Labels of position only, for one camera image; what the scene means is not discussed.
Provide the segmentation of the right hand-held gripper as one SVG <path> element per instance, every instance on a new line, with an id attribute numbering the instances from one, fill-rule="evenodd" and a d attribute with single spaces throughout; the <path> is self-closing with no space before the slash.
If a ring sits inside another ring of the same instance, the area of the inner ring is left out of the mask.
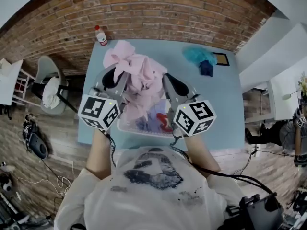
<path id="1" fill-rule="evenodd" d="M 207 131 L 216 119 L 209 102 L 189 83 L 166 73 L 162 78 L 166 98 L 175 113 L 173 122 L 187 136 Z"/>

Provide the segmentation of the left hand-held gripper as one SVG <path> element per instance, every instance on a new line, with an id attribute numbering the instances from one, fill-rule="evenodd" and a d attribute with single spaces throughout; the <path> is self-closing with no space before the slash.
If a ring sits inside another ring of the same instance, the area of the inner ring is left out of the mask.
<path id="1" fill-rule="evenodd" d="M 94 86 L 82 96 L 78 117 L 90 127 L 107 131 L 122 113 L 128 74 L 122 72 L 114 80 L 115 70 L 112 65 L 100 72 Z"/>

